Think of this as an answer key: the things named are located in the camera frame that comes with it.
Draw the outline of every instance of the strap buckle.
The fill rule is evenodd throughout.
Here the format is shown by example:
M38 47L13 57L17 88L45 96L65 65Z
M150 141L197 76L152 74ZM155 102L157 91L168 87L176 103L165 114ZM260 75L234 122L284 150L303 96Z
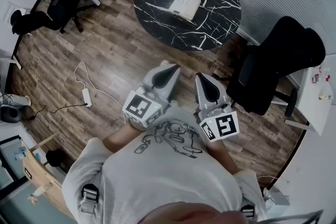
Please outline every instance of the strap buckle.
M84 214L93 215L98 202L98 188L94 184L86 184L82 189L82 201L80 211Z
M247 219L253 219L253 217L254 217L254 206L252 206L252 205L245 205L241 209L241 212L244 214L244 216Z

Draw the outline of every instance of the gray t-shirt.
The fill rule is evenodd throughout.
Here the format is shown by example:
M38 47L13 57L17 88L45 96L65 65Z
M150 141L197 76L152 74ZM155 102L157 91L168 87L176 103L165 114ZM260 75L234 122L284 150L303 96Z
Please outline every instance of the gray t-shirt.
M137 224L154 209L196 202L223 212L240 210L242 199L265 218L254 172L232 176L206 151L202 129L189 112L171 108L126 147L113 154L91 139L65 178L65 202L79 223ZM99 188L92 217L80 213L83 185Z

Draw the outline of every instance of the chair wheel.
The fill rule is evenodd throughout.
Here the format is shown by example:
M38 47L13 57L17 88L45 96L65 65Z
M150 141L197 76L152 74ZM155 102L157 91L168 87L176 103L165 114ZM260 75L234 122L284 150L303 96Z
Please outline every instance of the chair wheel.
M235 69L238 66L238 60L232 60L229 66Z
M238 57L237 57L237 53L236 53L235 51L230 51L230 52L229 52L229 57L230 57L230 59L232 59L232 60L237 60L237 59L238 59Z
M219 79L219 76L216 75L215 73L213 73L211 77L213 77L214 79Z

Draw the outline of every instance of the black cable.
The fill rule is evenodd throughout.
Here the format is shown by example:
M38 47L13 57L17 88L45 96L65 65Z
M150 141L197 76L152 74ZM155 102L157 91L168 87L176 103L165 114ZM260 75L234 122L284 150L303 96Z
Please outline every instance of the black cable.
M41 110L37 111L36 114L34 116L31 116L28 120L32 121L36 118L37 114L40 113L41 111L43 111L45 108L47 108L48 112L50 112L51 114L55 114L57 111L59 111L60 109L65 109L65 108L72 108L73 106L83 106L83 105L87 105L87 103L84 104L75 104L75 105L67 105L67 106L62 106L61 108L58 108L56 111L50 111L47 108L47 105L45 105Z
M7 99L2 100L2 102L5 102L5 101L7 101L9 98L12 98L12 97L11 97L11 96L12 96L11 93L10 93L10 94L8 94L8 93L4 93L2 96L4 96L4 95L9 95L9 96L7 97Z

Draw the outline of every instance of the white device on table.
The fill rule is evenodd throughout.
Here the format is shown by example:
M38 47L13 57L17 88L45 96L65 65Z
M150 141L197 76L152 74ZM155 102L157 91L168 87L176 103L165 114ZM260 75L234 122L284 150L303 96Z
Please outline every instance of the white device on table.
M201 0L174 0L169 11L187 20L192 20L200 3Z

